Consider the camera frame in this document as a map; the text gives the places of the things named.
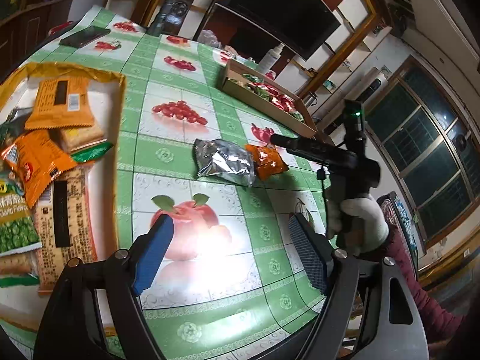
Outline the white-gloved right hand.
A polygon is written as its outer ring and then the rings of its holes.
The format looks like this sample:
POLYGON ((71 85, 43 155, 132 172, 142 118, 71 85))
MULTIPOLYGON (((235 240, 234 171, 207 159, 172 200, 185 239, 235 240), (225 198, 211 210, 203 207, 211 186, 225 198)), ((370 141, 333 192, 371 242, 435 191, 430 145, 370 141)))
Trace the white-gloved right hand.
POLYGON ((359 256, 379 248, 388 238, 389 228, 380 205, 371 195, 335 202, 331 197, 326 200, 327 228, 326 236, 337 236, 336 245, 359 256), (352 226, 349 232, 341 222, 342 214, 351 216, 352 226))

